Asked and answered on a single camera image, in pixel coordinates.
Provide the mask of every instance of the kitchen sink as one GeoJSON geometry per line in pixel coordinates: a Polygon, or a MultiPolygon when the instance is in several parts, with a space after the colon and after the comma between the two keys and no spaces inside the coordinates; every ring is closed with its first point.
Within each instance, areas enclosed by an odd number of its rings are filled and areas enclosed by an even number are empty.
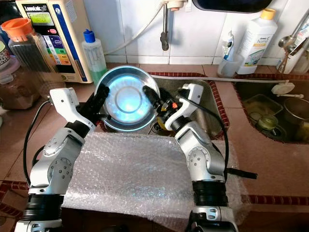
{"type": "MultiPolygon", "coordinates": [[[[290,82],[295,84],[295,88],[289,94],[304,94],[305,100],[309,100],[309,81],[307,80],[291,80],[290,82]]],[[[284,106],[284,101],[288,97],[277,97],[271,92],[271,89],[275,86],[275,84],[268,83],[235,83],[234,84],[236,91],[239,94],[241,102],[243,104],[243,108],[247,113],[248,120],[251,122],[253,126],[257,128],[260,132],[262,132],[265,136],[280,142],[285,143],[307,143],[298,140],[296,134],[299,130],[299,125],[293,124],[290,121],[286,120],[285,114],[286,109],[284,106]],[[255,95],[263,94],[266,97],[272,99],[273,101],[280,104],[283,108],[280,112],[275,114],[274,116],[278,119],[278,125],[274,129],[274,131],[266,131],[259,129],[257,126],[257,121],[252,118],[248,114],[248,106],[246,106],[246,101],[252,98],[255,95]]]]}
{"type": "MultiPolygon", "coordinates": [[[[214,98],[212,88],[208,82],[203,80],[190,80],[190,79],[182,79],[182,80],[171,80],[171,79],[164,79],[164,78],[154,78],[157,82],[159,87],[163,87],[166,89],[173,97],[178,95],[178,89],[181,88],[184,84],[198,84],[204,87],[203,94],[201,97],[200,105],[206,107],[220,116],[218,106],[216,100],[214,98]]],[[[198,124],[207,131],[208,135],[215,139],[218,137],[218,134],[221,132],[221,126],[219,122],[209,114],[203,112],[200,109],[197,109],[190,117],[192,120],[198,122],[198,124]]],[[[162,130],[155,119],[151,124],[147,127],[136,131],[135,133],[141,134],[158,134],[162,136],[173,136],[174,133],[172,131],[162,130]]]]}

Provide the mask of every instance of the yellow bottle cap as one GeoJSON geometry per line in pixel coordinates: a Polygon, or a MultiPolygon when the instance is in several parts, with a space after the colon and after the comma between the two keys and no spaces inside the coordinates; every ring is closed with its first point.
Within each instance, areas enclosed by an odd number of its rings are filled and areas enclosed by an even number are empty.
{"type": "Polygon", "coordinates": [[[261,13],[261,18],[265,19],[265,20],[272,20],[274,18],[276,14],[276,10],[274,9],[270,9],[270,8],[266,8],[262,11],[261,13]]]}

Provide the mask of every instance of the blue bottle cap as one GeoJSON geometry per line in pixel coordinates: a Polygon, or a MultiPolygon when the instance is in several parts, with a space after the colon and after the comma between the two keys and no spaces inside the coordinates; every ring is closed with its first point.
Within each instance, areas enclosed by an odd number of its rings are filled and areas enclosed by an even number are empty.
{"type": "Polygon", "coordinates": [[[94,41],[96,41],[95,34],[93,33],[93,31],[88,29],[84,31],[84,38],[87,43],[93,43],[94,41]]]}

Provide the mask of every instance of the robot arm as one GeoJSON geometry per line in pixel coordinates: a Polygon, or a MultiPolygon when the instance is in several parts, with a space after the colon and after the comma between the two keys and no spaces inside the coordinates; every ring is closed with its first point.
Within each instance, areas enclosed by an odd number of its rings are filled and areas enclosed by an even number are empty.
{"type": "Polygon", "coordinates": [[[30,173],[31,186],[23,219],[16,224],[16,232],[61,231],[61,205],[73,175],[73,166],[85,143],[103,115],[98,114],[108,96],[102,86],[86,103],[79,104],[72,88],[50,91],[56,110],[67,121],[43,149],[42,158],[30,173]]]}
{"type": "MultiPolygon", "coordinates": [[[[181,97],[179,107],[164,89],[160,89],[162,99],[148,87],[143,91],[157,111],[158,120],[166,129],[176,132],[175,139],[186,157],[195,202],[186,232],[237,232],[225,194],[225,160],[206,132],[189,118],[197,108],[181,97]]],[[[186,84],[180,91],[187,99],[199,104],[203,87],[186,84]]]]}

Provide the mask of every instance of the metal bowl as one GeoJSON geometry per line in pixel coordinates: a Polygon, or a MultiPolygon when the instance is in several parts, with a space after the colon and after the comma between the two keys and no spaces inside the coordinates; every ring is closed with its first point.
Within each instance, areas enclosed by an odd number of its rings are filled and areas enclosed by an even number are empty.
{"type": "Polygon", "coordinates": [[[142,87],[147,85],[158,94],[159,87],[147,72],[134,66],[119,66],[101,77],[95,94],[102,84],[110,88],[100,110],[112,117],[104,121],[107,126],[117,131],[137,131],[154,120],[155,112],[142,87]]]}
{"type": "Polygon", "coordinates": [[[284,118],[293,123],[300,124],[309,118],[309,101],[301,98],[288,98],[284,101],[284,118]]]}

